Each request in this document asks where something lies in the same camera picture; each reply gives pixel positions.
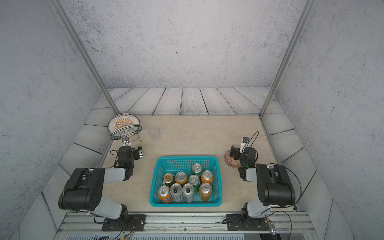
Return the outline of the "teal plastic basket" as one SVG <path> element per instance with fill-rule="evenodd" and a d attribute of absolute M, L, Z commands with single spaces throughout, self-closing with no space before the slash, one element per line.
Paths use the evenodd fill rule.
<path fill-rule="evenodd" d="M 153 207 L 218 207 L 223 202 L 219 161 L 215 157 L 161 157 L 151 186 Z"/>

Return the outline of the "white Monster can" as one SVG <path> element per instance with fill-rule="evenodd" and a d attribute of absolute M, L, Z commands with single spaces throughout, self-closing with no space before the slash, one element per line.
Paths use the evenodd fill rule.
<path fill-rule="evenodd" d="M 184 201 L 183 188 L 180 184 L 173 184 L 170 188 L 170 192 L 174 203 L 182 203 Z"/>
<path fill-rule="evenodd" d="M 183 186 L 183 196 L 186 203 L 193 203 L 195 200 L 195 188 L 192 184 Z"/>

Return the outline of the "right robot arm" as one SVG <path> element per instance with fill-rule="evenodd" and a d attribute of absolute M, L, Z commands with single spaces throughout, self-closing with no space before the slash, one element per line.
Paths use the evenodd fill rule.
<path fill-rule="evenodd" d="M 240 162 L 240 178 L 257 183 L 258 198 L 245 203 L 239 223 L 246 229 L 261 225 L 272 209 L 291 207 L 296 203 L 296 193 L 286 167 L 278 164 L 258 164 L 259 157 L 252 147 L 231 146 L 229 157 Z"/>

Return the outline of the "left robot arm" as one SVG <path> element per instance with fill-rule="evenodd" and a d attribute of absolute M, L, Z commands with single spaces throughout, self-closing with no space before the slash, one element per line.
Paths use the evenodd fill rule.
<path fill-rule="evenodd" d="M 102 196 L 105 184 L 127 181 L 133 175 L 136 160 L 143 157 L 143 149 L 123 146 L 117 151 L 117 160 L 110 168 L 76 168 L 67 181 L 58 200 L 62 210 L 87 212 L 105 221 L 128 226 L 129 215 L 125 205 L 116 204 Z"/>

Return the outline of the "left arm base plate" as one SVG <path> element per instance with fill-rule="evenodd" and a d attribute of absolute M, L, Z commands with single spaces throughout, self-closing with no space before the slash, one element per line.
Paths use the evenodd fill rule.
<path fill-rule="evenodd" d="M 117 220 L 105 220 L 102 232 L 142 232 L 146 217 L 144 214 L 128 214 Z"/>

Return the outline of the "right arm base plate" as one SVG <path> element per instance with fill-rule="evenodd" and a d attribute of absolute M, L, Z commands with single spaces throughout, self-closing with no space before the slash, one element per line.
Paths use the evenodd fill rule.
<path fill-rule="evenodd" d="M 271 228 L 266 220 L 255 219 L 242 214 L 227 214 L 222 224 L 229 231 L 269 231 Z"/>

